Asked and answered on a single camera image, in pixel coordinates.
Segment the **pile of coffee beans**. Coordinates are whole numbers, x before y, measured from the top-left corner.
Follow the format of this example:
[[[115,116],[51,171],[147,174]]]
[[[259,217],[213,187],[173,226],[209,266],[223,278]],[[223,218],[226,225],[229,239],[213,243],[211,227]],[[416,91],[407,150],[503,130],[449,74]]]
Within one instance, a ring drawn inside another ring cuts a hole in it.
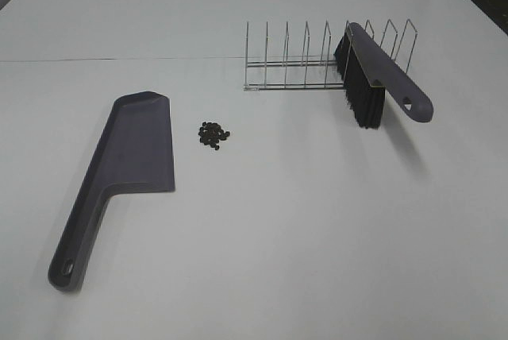
[[[230,135],[231,132],[224,130],[217,122],[203,122],[198,130],[199,142],[216,151],[220,149],[220,142],[226,141]]]

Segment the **grey plastic dustpan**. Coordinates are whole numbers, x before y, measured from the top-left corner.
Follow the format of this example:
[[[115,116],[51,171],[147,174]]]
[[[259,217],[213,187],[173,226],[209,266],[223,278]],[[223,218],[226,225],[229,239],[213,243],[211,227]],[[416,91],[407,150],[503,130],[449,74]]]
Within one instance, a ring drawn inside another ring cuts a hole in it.
[[[170,100],[153,91],[118,98],[91,157],[48,268],[61,292],[80,289],[109,200],[175,191]]]

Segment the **grey hand brush black bristles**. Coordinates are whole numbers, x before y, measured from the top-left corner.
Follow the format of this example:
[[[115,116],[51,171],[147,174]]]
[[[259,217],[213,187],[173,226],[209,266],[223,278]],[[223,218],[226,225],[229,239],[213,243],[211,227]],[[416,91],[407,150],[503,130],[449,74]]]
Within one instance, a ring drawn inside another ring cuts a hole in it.
[[[432,120],[431,99],[358,23],[347,24],[334,58],[346,101],[360,127],[380,127],[386,94],[414,121]]]

